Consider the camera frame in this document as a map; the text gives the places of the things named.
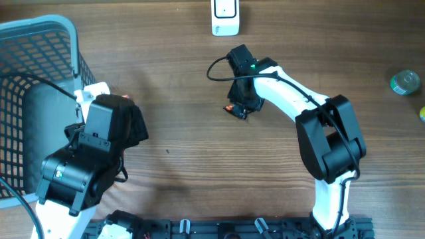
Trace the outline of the black red snack packet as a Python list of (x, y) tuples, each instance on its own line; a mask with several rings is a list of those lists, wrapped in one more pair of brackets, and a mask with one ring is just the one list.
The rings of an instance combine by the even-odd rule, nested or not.
[(223, 107), (223, 109), (226, 112), (230, 113), (232, 116), (237, 117), (237, 118), (242, 119), (242, 120), (245, 120), (247, 118), (248, 114), (252, 113), (252, 110), (246, 108), (242, 104), (230, 104), (230, 105)]

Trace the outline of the silver tin can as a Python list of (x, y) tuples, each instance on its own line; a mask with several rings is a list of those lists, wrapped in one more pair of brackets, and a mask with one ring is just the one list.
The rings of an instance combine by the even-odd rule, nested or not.
[(403, 70), (391, 78), (390, 87), (396, 94), (406, 96), (419, 89), (420, 79), (414, 71)]

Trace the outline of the yellow capped bottle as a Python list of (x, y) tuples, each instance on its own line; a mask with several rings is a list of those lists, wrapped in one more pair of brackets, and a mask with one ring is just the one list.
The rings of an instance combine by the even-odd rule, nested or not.
[(419, 116), (422, 121), (425, 121), (425, 107), (420, 109)]

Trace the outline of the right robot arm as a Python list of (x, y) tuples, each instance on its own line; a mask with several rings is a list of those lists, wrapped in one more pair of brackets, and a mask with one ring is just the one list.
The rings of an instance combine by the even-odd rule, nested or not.
[(315, 231), (322, 238), (340, 236), (349, 219), (349, 186), (359, 178), (359, 163), (366, 154), (350, 101), (342, 95), (330, 98), (307, 89), (271, 58), (255, 59), (243, 44), (232, 49), (225, 60), (234, 74), (230, 105), (225, 110), (244, 120), (269, 101), (291, 118), (301, 160), (315, 179)]

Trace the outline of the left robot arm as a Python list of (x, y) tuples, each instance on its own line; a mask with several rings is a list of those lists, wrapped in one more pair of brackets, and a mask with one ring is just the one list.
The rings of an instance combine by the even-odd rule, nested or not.
[(69, 142), (41, 165), (32, 238), (81, 238), (102, 195), (126, 171), (124, 150), (149, 137), (133, 100), (112, 94), (97, 96), (86, 121), (64, 133)]

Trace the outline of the white barcode scanner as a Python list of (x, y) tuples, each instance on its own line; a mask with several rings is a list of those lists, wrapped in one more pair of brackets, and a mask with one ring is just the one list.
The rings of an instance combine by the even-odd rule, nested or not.
[(240, 29), (239, 0), (211, 0), (211, 25), (216, 37), (237, 35)]

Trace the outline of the grey plastic mesh basket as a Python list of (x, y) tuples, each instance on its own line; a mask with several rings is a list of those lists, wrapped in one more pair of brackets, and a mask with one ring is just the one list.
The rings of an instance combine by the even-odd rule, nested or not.
[(95, 81), (66, 17), (1, 24), (1, 177), (27, 202), (38, 199), (42, 161), (79, 123), (74, 91)]

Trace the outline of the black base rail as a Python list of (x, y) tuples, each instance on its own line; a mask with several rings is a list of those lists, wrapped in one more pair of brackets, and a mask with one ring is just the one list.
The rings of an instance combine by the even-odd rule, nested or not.
[[(375, 231), (372, 218), (355, 218), (345, 223), (346, 231), (338, 232), (335, 238), (373, 239)], [(283, 218), (281, 220), (265, 220), (267, 233), (260, 233), (254, 220), (210, 220), (190, 221), (189, 233), (180, 229), (180, 222), (170, 220), (142, 220), (141, 229), (134, 238), (325, 238), (313, 229), (309, 218)], [(81, 238), (118, 238), (115, 235), (100, 236), (105, 223), (89, 223)]]

